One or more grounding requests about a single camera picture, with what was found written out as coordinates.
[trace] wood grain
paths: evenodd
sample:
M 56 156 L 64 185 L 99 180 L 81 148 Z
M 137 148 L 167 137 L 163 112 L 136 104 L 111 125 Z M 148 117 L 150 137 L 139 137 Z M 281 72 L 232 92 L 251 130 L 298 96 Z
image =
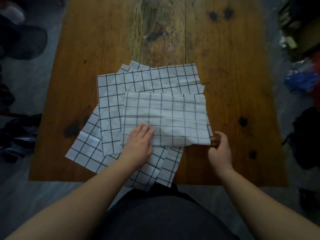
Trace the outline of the wood grain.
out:
M 211 125 L 228 135 L 234 168 L 258 186 L 286 185 L 255 0 L 70 0 L 30 180 L 94 176 L 64 155 L 97 105 L 96 76 L 131 58 L 154 67 L 195 62 Z M 207 150 L 186 147 L 174 183 L 219 184 Z

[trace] hand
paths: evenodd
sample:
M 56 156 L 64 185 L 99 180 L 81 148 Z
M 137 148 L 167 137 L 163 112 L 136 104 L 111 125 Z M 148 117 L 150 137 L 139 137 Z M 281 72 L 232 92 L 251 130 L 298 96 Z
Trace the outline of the hand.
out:
M 210 138 L 211 147 L 208 152 L 209 162 L 215 173 L 220 176 L 229 169 L 233 170 L 231 150 L 228 137 L 222 132 L 214 132 L 214 137 Z
M 149 161 L 152 154 L 150 140 L 154 132 L 155 130 L 150 129 L 149 124 L 140 124 L 131 131 L 127 144 L 122 149 L 121 160 L 126 160 L 126 163 L 129 164 L 134 171 Z

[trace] black pants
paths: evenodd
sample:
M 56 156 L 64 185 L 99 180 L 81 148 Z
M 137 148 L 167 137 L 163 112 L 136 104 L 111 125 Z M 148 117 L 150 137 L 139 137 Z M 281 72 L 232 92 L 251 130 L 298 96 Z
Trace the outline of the black pants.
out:
M 159 196 L 176 196 L 183 198 L 185 200 L 191 201 L 193 203 L 198 203 L 191 198 L 186 193 L 182 193 L 178 191 L 178 188 L 175 184 L 171 186 L 171 188 L 164 186 L 162 184 L 155 183 L 149 192 L 145 192 L 139 189 L 132 189 L 128 193 L 126 193 L 117 203 L 122 202 L 124 200 L 138 200 L 138 199 L 146 199 L 151 197 L 159 197 Z

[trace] person's left hand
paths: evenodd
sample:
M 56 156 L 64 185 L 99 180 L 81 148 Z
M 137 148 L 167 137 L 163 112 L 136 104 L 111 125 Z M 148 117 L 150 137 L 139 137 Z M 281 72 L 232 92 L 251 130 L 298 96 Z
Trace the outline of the person's left hand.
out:
M 131 131 L 127 144 L 122 149 L 121 160 L 125 160 L 135 171 L 145 165 L 152 154 L 150 140 L 155 132 L 150 125 L 140 124 Z

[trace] gray floor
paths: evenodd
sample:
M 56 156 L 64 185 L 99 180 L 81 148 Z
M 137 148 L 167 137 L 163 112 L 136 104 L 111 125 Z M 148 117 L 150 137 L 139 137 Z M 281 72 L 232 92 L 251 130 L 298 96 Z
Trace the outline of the gray floor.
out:
M 293 121 L 312 100 L 302 94 L 290 94 L 283 85 L 283 77 L 290 63 L 278 46 L 279 34 L 276 22 L 278 6 L 283 0 L 261 0 L 266 26 L 266 49 L 270 56 L 270 71 L 277 107 L 277 116 L 282 138 L 292 131 Z M 44 53 L 30 61 L 10 58 L 1 60 L 3 80 L 16 97 L 11 111 L 25 114 L 41 113 L 46 99 L 50 73 L 61 30 L 65 9 L 55 0 L 31 0 L 28 6 L 28 24 L 48 31 L 48 45 Z M 7 118 L 0 118 L 3 125 Z M 264 192 L 282 204 L 304 214 L 298 202 L 297 188 L 320 192 L 319 169 L 302 170 L 285 147 L 288 160 L 287 172 L 291 188 L 262 188 Z M 15 164 L 0 162 L 0 239 L 17 229 L 28 218 L 60 199 L 81 183 L 30 182 L 27 180 L 31 157 Z M 216 214 L 241 239 L 253 239 L 244 222 L 220 186 L 179 185 L 179 190 L 188 193 L 199 204 Z M 128 189 L 122 189 L 119 199 Z

